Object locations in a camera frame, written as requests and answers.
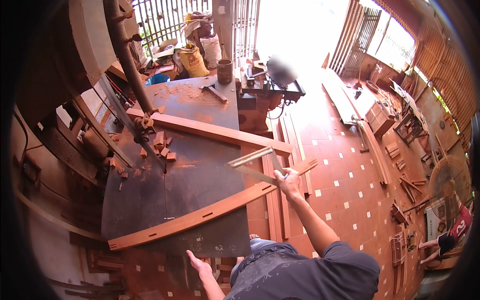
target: yellow sack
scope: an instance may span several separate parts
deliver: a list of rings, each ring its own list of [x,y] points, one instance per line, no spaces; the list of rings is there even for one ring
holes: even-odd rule
[[[210,74],[210,71],[205,67],[204,58],[196,45],[188,43],[179,52],[181,63],[187,69],[190,77],[204,77]]]

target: black shorts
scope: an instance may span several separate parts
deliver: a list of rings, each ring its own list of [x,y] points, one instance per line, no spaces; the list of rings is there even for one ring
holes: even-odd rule
[[[442,256],[453,249],[455,239],[446,232],[438,237],[438,245],[440,246],[440,256]]]

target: wooden cabinet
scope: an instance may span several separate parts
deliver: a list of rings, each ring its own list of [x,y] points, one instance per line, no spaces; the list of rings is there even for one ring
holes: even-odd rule
[[[370,124],[373,134],[382,136],[393,124],[395,124],[395,115],[385,105],[376,101],[370,110],[365,114],[365,118]]]

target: workbench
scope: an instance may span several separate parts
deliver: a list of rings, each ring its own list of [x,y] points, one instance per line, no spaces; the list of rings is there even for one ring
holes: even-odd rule
[[[212,83],[228,99],[226,104],[201,92],[202,86]],[[164,114],[239,129],[234,82],[221,85],[211,76],[155,84],[145,90],[153,107],[166,107]],[[111,167],[102,215],[102,236],[108,240],[168,222],[244,189],[243,175],[225,166],[241,156],[239,146],[154,127],[173,138],[168,148],[177,153],[177,160],[167,163],[164,174],[154,157],[140,156],[141,146],[123,130],[118,146],[133,167],[125,168],[128,178]],[[150,136],[150,145],[154,137]],[[137,248],[173,255],[185,255],[190,249],[200,257],[249,255],[246,208]]]

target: hand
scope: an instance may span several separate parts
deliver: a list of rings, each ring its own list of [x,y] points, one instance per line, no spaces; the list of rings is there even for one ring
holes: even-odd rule
[[[287,178],[277,170],[274,171],[274,175],[280,184],[280,189],[287,196],[287,200],[292,202],[301,199],[299,173],[290,168],[283,168],[283,171],[288,174]]]
[[[208,258],[198,259],[190,250],[187,250],[187,255],[190,257],[190,263],[192,267],[197,270],[200,279],[202,276],[213,276],[212,267],[208,263]]]

